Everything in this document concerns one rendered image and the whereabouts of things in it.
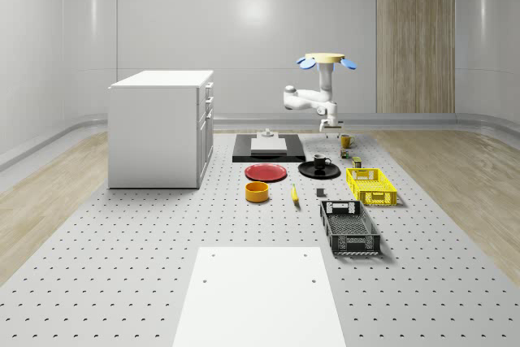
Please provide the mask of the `white cabinet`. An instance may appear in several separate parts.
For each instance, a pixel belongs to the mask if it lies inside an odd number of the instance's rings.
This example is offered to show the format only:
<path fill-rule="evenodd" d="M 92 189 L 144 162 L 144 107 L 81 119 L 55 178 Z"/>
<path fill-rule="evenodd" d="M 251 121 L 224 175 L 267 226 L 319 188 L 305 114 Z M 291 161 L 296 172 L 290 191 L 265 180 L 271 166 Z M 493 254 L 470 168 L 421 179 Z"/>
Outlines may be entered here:
<path fill-rule="evenodd" d="M 213 74 L 143 71 L 109 88 L 109 187 L 200 187 L 213 152 Z"/>

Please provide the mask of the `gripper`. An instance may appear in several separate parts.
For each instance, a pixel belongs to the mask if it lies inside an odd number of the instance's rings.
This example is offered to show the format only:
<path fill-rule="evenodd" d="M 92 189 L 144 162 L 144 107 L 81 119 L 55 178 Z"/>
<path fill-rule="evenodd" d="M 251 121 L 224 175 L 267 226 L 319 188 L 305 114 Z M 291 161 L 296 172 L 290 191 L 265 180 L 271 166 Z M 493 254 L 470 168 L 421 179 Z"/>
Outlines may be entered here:
<path fill-rule="evenodd" d="M 330 124 L 329 119 L 322 119 L 319 125 L 319 131 L 325 134 L 334 133 L 340 135 L 343 132 L 343 125 L 341 122 Z"/>

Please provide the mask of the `red plate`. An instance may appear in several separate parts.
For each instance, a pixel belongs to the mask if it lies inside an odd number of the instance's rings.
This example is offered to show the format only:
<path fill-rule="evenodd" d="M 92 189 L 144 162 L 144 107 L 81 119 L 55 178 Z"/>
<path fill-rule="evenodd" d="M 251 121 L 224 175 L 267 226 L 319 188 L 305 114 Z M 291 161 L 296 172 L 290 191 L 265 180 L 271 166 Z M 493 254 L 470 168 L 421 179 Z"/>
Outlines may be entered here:
<path fill-rule="evenodd" d="M 248 166 L 245 175 L 250 180 L 261 182 L 275 182 L 287 176 L 287 170 L 274 163 L 258 163 Z"/>

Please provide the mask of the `yellow basket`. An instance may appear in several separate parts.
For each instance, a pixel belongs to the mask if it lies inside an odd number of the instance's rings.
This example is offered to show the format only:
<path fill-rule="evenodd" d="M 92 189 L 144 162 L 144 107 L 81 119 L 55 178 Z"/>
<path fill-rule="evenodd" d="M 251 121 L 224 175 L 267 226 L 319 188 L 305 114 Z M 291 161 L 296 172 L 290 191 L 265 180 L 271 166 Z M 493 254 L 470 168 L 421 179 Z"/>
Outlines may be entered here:
<path fill-rule="evenodd" d="M 366 205 L 396 205 L 397 190 L 378 168 L 348 168 L 346 181 L 356 200 Z"/>

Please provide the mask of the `white board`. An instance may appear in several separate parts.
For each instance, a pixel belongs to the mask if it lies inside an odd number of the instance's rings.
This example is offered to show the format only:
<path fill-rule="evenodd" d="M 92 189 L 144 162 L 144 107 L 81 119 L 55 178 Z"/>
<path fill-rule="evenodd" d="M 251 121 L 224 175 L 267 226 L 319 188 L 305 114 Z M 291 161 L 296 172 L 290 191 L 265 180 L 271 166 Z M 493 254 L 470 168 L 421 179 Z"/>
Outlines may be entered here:
<path fill-rule="evenodd" d="M 173 347 L 345 347 L 318 247 L 201 247 Z"/>

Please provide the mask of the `black stove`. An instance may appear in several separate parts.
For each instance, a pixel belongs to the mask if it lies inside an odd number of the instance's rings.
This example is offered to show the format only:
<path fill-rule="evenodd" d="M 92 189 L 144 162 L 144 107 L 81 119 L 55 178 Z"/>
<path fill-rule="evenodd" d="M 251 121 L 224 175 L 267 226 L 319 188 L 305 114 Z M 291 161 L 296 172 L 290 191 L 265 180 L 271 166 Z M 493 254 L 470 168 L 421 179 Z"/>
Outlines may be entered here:
<path fill-rule="evenodd" d="M 233 150 L 234 163 L 302 163 L 305 152 L 297 134 L 257 132 L 238 134 Z"/>

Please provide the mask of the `black plate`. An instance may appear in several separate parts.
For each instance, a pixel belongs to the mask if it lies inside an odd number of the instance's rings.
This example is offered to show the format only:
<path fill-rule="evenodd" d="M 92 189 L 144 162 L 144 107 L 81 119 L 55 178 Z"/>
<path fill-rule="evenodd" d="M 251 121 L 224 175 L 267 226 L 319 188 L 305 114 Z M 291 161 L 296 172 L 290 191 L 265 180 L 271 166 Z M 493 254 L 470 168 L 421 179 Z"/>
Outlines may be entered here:
<path fill-rule="evenodd" d="M 318 169 L 313 161 L 303 162 L 298 166 L 298 171 L 306 177 L 317 180 L 329 180 L 340 176 L 340 169 L 333 163 L 327 163 L 323 169 Z"/>

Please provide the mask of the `dark grey basket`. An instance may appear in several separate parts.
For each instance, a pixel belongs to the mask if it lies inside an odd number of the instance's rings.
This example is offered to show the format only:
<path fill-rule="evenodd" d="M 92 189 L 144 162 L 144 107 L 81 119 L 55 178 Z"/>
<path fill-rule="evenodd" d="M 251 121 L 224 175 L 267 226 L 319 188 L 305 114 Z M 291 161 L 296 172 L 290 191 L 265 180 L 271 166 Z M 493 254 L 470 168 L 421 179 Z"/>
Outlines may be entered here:
<path fill-rule="evenodd" d="M 329 245 L 338 254 L 377 254 L 380 233 L 360 201 L 321 201 Z"/>

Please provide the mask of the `yellow bowl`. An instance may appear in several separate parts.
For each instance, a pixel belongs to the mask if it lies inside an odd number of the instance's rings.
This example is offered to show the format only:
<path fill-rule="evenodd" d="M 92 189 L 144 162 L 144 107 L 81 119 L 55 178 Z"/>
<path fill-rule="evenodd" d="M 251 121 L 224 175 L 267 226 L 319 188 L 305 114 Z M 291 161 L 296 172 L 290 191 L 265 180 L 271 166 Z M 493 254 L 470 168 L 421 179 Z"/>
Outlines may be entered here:
<path fill-rule="evenodd" d="M 249 202 L 265 202 L 269 198 L 269 185 L 261 181 L 249 182 L 245 186 L 245 198 Z"/>

